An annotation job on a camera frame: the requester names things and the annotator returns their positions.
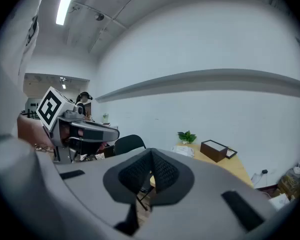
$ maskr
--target ceiling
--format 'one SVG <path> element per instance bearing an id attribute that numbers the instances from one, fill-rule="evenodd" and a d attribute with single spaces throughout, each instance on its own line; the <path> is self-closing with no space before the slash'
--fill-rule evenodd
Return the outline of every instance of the ceiling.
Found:
<path id="1" fill-rule="evenodd" d="M 60 86 L 61 75 L 51 75 L 51 74 L 33 74 L 26 73 L 24 75 L 25 84 L 47 84 L 49 86 Z M 66 78 L 65 84 L 68 89 L 81 90 L 86 86 L 88 81 L 75 78 Z"/>
<path id="2" fill-rule="evenodd" d="M 100 57 L 124 31 L 151 12 L 182 0 L 72 0 L 64 25 L 57 25 L 60 0 L 42 0 L 39 35 Z M 257 0 L 291 14 L 283 0 Z M 104 19 L 97 21 L 98 12 Z"/>

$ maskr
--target white sleeve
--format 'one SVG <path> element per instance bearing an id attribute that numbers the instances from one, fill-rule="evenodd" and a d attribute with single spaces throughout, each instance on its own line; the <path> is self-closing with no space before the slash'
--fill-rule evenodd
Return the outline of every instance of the white sleeve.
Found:
<path id="1" fill-rule="evenodd" d="M 39 28 L 32 32 L 41 0 L 20 0 L 0 30 L 0 134 L 16 129 L 27 96 L 23 82 L 36 45 Z"/>

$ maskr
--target potted plant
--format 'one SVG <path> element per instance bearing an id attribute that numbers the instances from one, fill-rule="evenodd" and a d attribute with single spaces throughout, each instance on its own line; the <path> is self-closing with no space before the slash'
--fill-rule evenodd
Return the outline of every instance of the potted plant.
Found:
<path id="1" fill-rule="evenodd" d="M 191 144 L 195 141 L 197 136 L 195 134 L 191 134 L 191 132 L 188 130 L 187 132 L 178 132 L 179 139 L 182 140 L 183 144 Z"/>

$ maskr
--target brown box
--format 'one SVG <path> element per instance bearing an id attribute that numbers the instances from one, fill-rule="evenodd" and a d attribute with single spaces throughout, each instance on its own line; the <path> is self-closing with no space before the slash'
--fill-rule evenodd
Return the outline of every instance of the brown box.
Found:
<path id="1" fill-rule="evenodd" d="M 216 163 L 227 156 L 228 147 L 211 139 L 201 142 L 200 152 Z"/>

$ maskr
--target person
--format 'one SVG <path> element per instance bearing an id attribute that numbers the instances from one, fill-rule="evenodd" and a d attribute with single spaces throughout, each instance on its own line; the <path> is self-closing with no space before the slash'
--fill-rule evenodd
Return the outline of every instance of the person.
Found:
<path id="1" fill-rule="evenodd" d="M 78 95 L 75 101 L 75 104 L 82 108 L 82 114 L 85 116 L 86 120 L 89 120 L 89 118 L 84 103 L 86 103 L 88 100 L 92 100 L 92 97 L 88 92 L 84 91 Z"/>
<path id="2" fill-rule="evenodd" d="M 0 90 L 7 93 L 5 102 L 9 109 L 0 109 L 0 135 L 14 135 L 31 145 L 53 147 L 39 120 L 26 118 L 20 111 L 27 101 L 23 83 L 39 33 L 38 10 L 42 0 L 9 0 L 16 4 L 0 29 Z M 69 136 L 63 129 L 62 136 Z"/>

